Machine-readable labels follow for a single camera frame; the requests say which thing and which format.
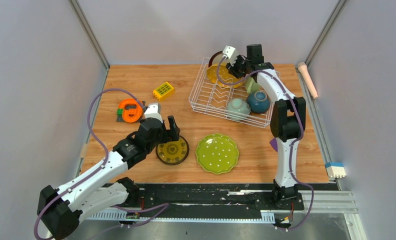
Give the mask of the yellow dotted plate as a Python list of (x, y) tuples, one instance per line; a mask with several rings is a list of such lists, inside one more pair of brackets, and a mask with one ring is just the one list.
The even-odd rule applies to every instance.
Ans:
[(225, 82), (225, 83), (237, 83), (235, 85), (226, 85), (223, 84), (222, 82), (219, 81), (218, 77), (217, 77), (217, 68), (218, 65), (213, 64), (212, 66), (210, 66), (207, 71), (206, 71), (206, 75), (207, 78), (213, 83), (213, 84), (217, 84), (222, 88), (238, 88), (240, 87), (244, 82), (240, 82), (237, 83), (240, 79), (236, 78), (235, 76), (233, 76), (232, 74), (229, 73), (228, 69), (226, 68), (226, 63), (222, 63), (220, 65), (219, 68), (219, 74), (218, 76)]

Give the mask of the green dotted plate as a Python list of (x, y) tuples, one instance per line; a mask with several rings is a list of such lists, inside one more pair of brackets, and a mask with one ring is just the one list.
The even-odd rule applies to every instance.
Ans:
[(238, 164), (239, 156), (237, 143), (220, 133), (205, 136), (195, 149), (197, 163), (206, 172), (215, 175), (230, 172)]

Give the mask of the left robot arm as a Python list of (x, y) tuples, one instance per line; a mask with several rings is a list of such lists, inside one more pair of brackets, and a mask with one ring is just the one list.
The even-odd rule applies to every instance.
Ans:
[(124, 177), (109, 187), (109, 180), (143, 161), (159, 144), (178, 141), (180, 128), (174, 116), (168, 116), (169, 129), (163, 120), (146, 118), (137, 131), (120, 140), (103, 160), (75, 179), (53, 188), (44, 187), (39, 195), (37, 215), (55, 240), (71, 235), (81, 222), (106, 208), (125, 204), (135, 206), (139, 187)]

